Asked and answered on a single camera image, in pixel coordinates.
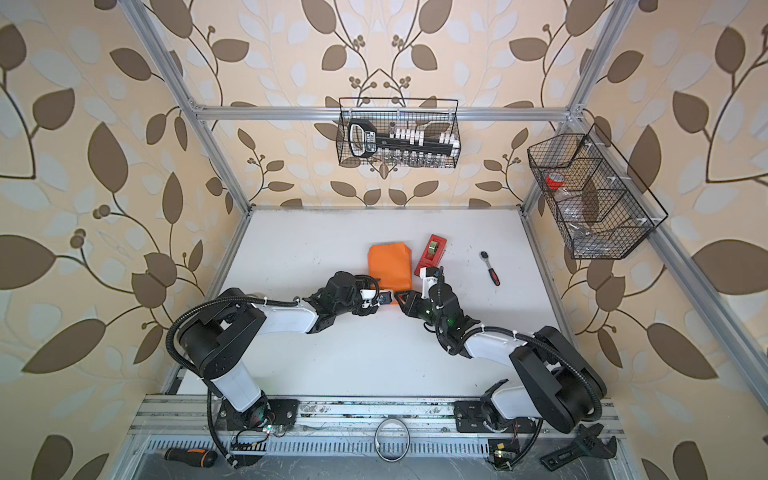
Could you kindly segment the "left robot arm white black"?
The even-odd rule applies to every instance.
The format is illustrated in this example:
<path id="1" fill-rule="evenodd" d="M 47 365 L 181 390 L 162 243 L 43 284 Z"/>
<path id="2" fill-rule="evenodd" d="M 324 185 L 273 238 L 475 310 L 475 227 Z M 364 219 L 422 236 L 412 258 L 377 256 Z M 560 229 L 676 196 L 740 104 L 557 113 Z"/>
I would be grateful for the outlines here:
<path id="1" fill-rule="evenodd" d="M 267 396 L 242 362 L 259 335 L 316 334 L 344 314 L 376 313 L 382 290 L 369 275 L 335 273 L 308 297 L 280 301 L 247 295 L 230 288 L 176 319 L 165 337 L 165 348 L 181 367 L 203 381 L 208 392 L 238 413 L 267 403 Z"/>

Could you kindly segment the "yellow orange wrapping paper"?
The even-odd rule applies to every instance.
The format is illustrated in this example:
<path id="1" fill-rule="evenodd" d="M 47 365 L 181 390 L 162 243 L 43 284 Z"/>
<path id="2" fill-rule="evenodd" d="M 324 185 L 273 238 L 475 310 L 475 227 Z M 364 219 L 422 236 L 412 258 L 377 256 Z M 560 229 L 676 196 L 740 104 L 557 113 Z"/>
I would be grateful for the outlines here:
<path id="1" fill-rule="evenodd" d="M 412 289 L 411 249 L 405 243 L 373 245 L 368 252 L 368 275 L 381 291 Z"/>

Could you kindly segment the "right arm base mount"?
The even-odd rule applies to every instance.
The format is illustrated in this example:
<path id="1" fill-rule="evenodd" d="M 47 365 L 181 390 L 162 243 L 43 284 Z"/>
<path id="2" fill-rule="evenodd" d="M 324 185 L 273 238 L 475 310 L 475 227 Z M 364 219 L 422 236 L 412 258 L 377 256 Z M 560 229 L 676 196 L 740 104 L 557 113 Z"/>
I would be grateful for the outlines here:
<path id="1" fill-rule="evenodd" d="M 507 419 L 495 407 L 481 400 L 459 400 L 453 403 L 456 430 L 459 433 L 529 434 L 536 421 L 528 417 Z"/>

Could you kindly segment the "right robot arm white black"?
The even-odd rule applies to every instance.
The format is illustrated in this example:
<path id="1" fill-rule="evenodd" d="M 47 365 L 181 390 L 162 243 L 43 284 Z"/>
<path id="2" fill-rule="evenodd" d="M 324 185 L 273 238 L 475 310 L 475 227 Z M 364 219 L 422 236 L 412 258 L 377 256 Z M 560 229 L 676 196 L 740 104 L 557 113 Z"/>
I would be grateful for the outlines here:
<path id="1" fill-rule="evenodd" d="M 555 327 L 531 333 L 486 326 L 464 313 L 457 295 L 433 267 L 421 273 L 421 291 L 399 291 L 402 312 L 426 323 L 451 356 L 489 360 L 513 369 L 520 382 L 502 379 L 479 400 L 479 415 L 490 431 L 505 431 L 522 417 L 541 420 L 561 433 L 603 413 L 607 387 L 594 368 Z"/>

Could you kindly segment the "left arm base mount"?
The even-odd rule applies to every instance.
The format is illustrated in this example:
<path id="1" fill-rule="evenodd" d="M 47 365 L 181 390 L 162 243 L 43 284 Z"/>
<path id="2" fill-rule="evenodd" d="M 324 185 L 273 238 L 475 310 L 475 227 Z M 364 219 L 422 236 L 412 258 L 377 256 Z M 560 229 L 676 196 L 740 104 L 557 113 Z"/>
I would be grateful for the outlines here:
<path id="1" fill-rule="evenodd" d="M 298 399 L 272 398 L 258 400 L 245 412 L 238 412 L 229 401 L 223 400 L 217 411 L 217 418 L 222 420 L 228 431 L 253 429 L 262 431 L 267 426 L 287 430 L 298 418 Z"/>

